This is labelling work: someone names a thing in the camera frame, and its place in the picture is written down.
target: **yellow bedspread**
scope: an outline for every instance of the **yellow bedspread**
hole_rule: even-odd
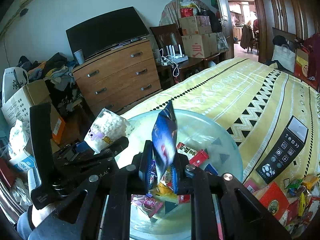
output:
[[[168,100],[176,109],[203,114],[224,127],[239,147],[244,181],[265,186],[255,169],[272,149],[292,115],[308,128],[305,147],[276,179],[318,174],[320,133],[319,94],[299,79],[250,59],[234,58],[206,69],[123,114],[163,109]]]

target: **green hanging item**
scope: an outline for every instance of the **green hanging item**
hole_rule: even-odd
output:
[[[219,10],[218,0],[211,0],[211,6]]]

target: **open door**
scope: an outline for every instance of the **open door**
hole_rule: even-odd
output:
[[[226,37],[229,51],[226,53],[227,58],[234,58],[235,52],[234,52],[234,39],[233,39],[233,31],[232,31],[232,23],[231,23],[231,15],[230,15],[230,9],[229,9],[229,3],[228,0],[218,0],[219,5],[219,11],[220,11],[220,22],[222,25],[222,32],[224,36]]]

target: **black product box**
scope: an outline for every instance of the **black product box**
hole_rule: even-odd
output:
[[[269,184],[297,157],[304,148],[309,129],[292,116],[278,141],[256,172]]]

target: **light blue wall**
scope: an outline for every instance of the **light blue wall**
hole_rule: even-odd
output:
[[[19,8],[19,1],[9,8],[0,22],[0,30]],[[7,55],[15,66],[21,55],[30,61],[48,60],[56,52],[72,59],[66,30],[97,15],[134,6],[147,28],[158,26],[164,6],[171,0],[33,0],[28,13],[16,20],[5,36]],[[210,0],[201,0],[211,9]],[[0,41],[0,79],[8,63]]]

